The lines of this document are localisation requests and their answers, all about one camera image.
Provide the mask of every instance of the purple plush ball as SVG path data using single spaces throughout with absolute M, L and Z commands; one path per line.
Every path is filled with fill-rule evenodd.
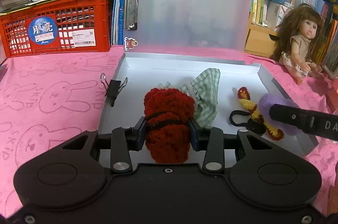
M 281 129 L 284 133 L 294 136 L 299 133 L 299 129 L 296 126 L 292 126 L 289 124 L 285 124 L 279 121 L 272 120 L 270 117 L 270 108 L 274 104 L 279 104 L 283 106 L 292 106 L 299 108 L 296 103 L 291 100 L 285 99 L 283 96 L 273 95 L 273 94 L 265 94 L 258 102 L 257 106 L 259 111 L 261 112 L 265 121 L 267 121 L 271 126 L 274 126 L 277 129 Z

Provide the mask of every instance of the white tray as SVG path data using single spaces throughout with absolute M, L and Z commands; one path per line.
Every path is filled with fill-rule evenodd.
M 239 127 L 232 126 L 229 115 L 233 110 L 245 110 L 239 104 L 237 91 L 247 87 L 251 100 L 257 103 L 266 93 L 282 95 L 290 98 L 273 76 L 261 64 L 246 65 L 242 61 L 228 61 L 216 58 L 181 56 L 155 53 L 127 52 L 121 58 L 113 79 L 123 81 L 128 77 L 127 86 L 118 95 L 114 107 L 106 100 L 102 112 L 99 133 L 111 133 L 114 128 L 136 125 L 144 116 L 143 99 L 145 94 L 158 84 L 169 81 L 174 86 L 195 79 L 207 68 L 218 68 L 221 72 L 218 88 L 217 116 L 212 126 L 218 127 L 224 133 L 236 134 Z M 247 121 L 247 117 L 236 119 L 236 122 Z M 264 138 L 280 147 L 298 155 L 307 155 L 317 144 L 314 136 L 299 132 L 296 136 L 288 136 L 280 141 L 273 141 L 268 136 Z M 205 151 L 195 152 L 190 148 L 186 163 L 202 164 Z M 133 168 L 139 162 L 155 163 L 146 146 L 139 152 L 131 151 Z M 110 151 L 102 151 L 100 163 L 109 167 Z M 234 151 L 225 151 L 226 167 L 236 162 Z

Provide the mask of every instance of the yellow and brown braided toy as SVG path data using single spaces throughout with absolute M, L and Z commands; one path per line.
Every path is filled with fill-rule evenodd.
M 237 97 L 241 105 L 249 110 L 251 119 L 266 126 L 266 131 L 272 140 L 279 141 L 284 138 L 284 132 L 281 129 L 277 129 L 264 121 L 263 116 L 257 108 L 257 104 L 250 100 L 250 94 L 246 87 L 242 87 L 238 90 Z

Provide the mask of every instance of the metal screw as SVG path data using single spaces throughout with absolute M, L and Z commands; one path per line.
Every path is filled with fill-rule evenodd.
M 174 170 L 173 170 L 172 168 L 165 168 L 165 169 L 164 169 L 164 172 L 165 172 L 165 173 L 173 173 Z
M 301 220 L 302 224 L 310 224 L 312 222 L 312 217 L 311 216 L 304 216 Z
M 117 162 L 113 165 L 113 168 L 116 170 L 126 170 L 129 168 L 129 164 L 126 162 Z
M 25 216 L 24 220 L 27 224 L 34 224 L 35 223 L 35 218 L 33 216 Z
M 208 170 L 219 170 L 222 168 L 222 165 L 218 162 L 209 162 L 206 164 Z

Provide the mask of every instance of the green checkered cloth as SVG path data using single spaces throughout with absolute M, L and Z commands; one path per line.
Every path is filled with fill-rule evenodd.
M 167 82 L 158 88 L 177 88 L 195 100 L 194 119 L 201 126 L 210 126 L 217 114 L 217 94 L 221 72 L 216 68 L 204 70 L 197 78 L 177 88 Z

